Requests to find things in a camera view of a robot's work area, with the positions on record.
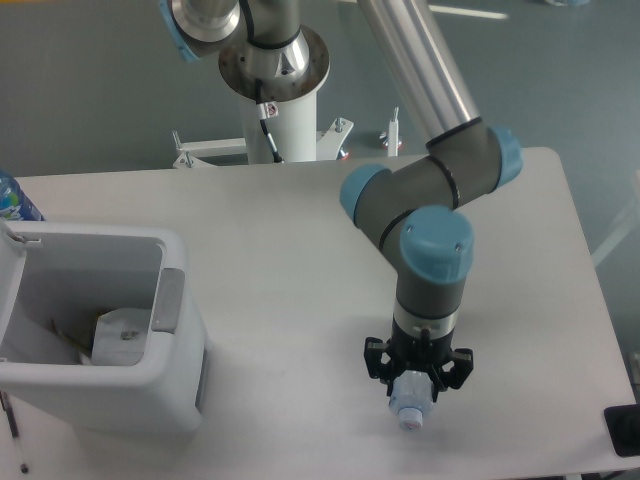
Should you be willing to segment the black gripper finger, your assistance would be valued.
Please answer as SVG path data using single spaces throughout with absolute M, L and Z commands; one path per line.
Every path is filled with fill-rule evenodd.
M 469 348 L 450 349 L 444 362 L 432 368 L 432 400 L 448 389 L 459 390 L 473 371 L 473 350 Z
M 376 337 L 367 337 L 364 342 L 363 356 L 369 377 L 383 384 L 386 387 L 386 395 L 390 396 L 393 383 L 400 375 L 391 340 L 383 341 Z

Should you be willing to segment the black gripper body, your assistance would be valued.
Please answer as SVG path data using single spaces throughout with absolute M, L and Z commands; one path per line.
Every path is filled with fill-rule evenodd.
M 451 341 L 454 335 L 452 329 L 447 335 L 424 340 L 406 333 L 398 325 L 396 319 L 392 321 L 392 336 L 389 343 L 390 350 L 390 379 L 392 383 L 406 370 L 427 372 L 432 366 L 439 380 L 447 383 L 449 374 L 444 372 L 443 366 L 451 361 Z

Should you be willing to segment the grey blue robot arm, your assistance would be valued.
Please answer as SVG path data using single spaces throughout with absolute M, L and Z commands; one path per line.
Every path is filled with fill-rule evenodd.
M 249 102 L 269 163 L 291 159 L 275 132 L 285 104 L 327 76 L 328 55 L 295 1 L 163 1 L 159 9 L 183 59 L 217 54 L 227 84 Z M 370 337 L 364 359 L 391 398 L 408 390 L 435 401 L 474 367 L 451 339 L 473 260 L 473 230 L 459 208 L 515 179 L 516 137 L 486 126 L 424 1 L 363 1 L 427 155 L 396 171 L 378 164 L 344 180 L 340 203 L 397 274 L 392 334 Z

